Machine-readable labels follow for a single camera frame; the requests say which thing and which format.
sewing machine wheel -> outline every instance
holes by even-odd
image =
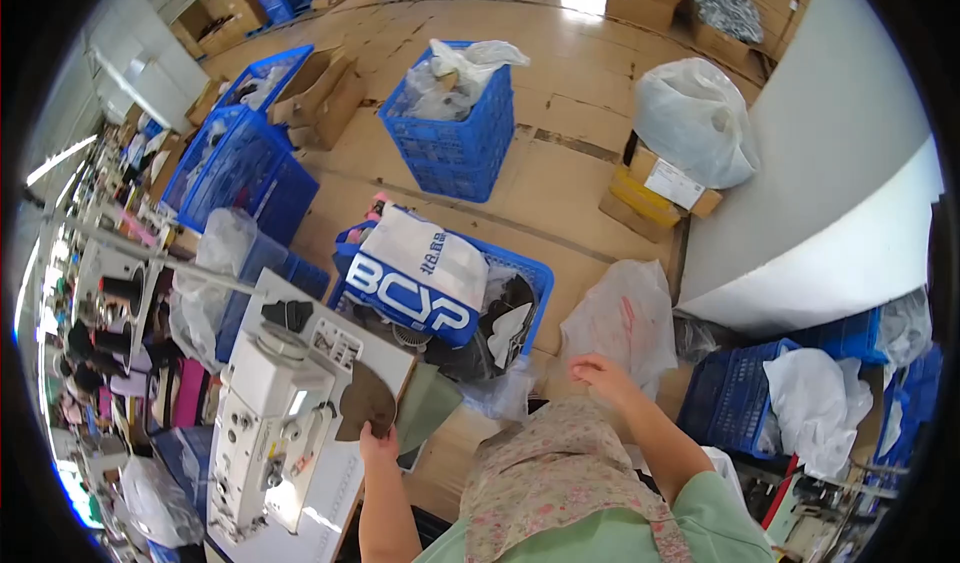
[[[309,345],[298,334],[272,321],[264,321],[256,335],[257,345],[268,353],[304,360]]]

small fan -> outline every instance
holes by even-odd
[[[393,338],[401,346],[416,349],[418,353],[426,352],[426,343],[429,342],[432,337],[433,336],[428,333],[405,328],[396,323],[393,324]]]

green shirt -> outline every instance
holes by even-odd
[[[673,514],[697,563],[770,563],[773,552],[760,527],[735,502],[722,477],[697,473],[680,490]],[[458,520],[414,563],[463,563],[467,520]],[[508,550],[503,563],[659,561],[650,526],[628,509],[598,511],[567,527],[547,529]]]

metal pole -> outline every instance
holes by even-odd
[[[212,271],[203,267],[198,267],[193,263],[178,260],[174,257],[167,257],[166,255],[163,255],[162,252],[154,251],[145,246],[141,246],[140,244],[137,244],[123,237],[122,235],[101,230],[100,228],[78,221],[75,217],[71,217],[64,212],[55,210],[52,212],[45,212],[44,216],[49,218],[51,221],[59,221],[71,229],[86,233],[91,238],[114,246],[114,248],[117,250],[133,257],[153,260],[161,263],[164,267],[169,267],[175,271],[183,271],[184,273],[202,278],[207,281],[220,283],[221,285],[230,289],[237,290],[238,292],[243,292],[245,294],[250,294],[251,296],[265,296],[264,293],[257,290],[251,283],[239,281],[234,278],[234,276]]]

woman's hand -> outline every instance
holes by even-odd
[[[618,410],[646,395],[625,369],[597,353],[574,356],[566,363],[570,379],[584,381]]]
[[[390,426],[386,438],[374,436],[369,421],[360,430],[360,457],[368,467],[382,467],[384,463],[397,464],[397,457],[401,455],[401,445],[397,442],[397,428]]]

